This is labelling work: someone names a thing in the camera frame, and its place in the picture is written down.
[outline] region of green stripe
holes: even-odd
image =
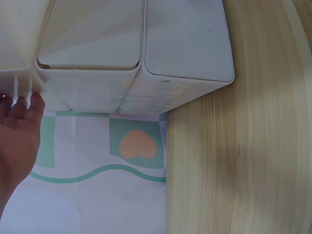
[[[31,172],[30,176],[32,176],[33,178],[45,181],[45,182],[49,182],[49,183],[70,184],[70,183],[77,183],[77,182],[84,181],[86,179],[90,179],[91,177],[94,177],[97,174],[99,174],[101,172],[108,171],[108,170],[123,170],[123,171],[130,172],[132,174],[135,174],[136,176],[138,176],[142,179],[145,179],[145,180],[149,180],[149,181],[153,181],[153,182],[161,182],[161,183],[166,182],[166,177],[147,175],[147,174],[144,174],[144,173],[142,173],[142,172],[140,172],[140,171],[138,171],[132,167],[129,167],[126,165],[120,165],[120,164],[105,165],[105,166],[96,168],[87,174],[84,174],[84,175],[81,175],[78,177],[73,177],[73,178],[51,178],[51,177],[39,175],[39,174],[34,173],[34,172]]]

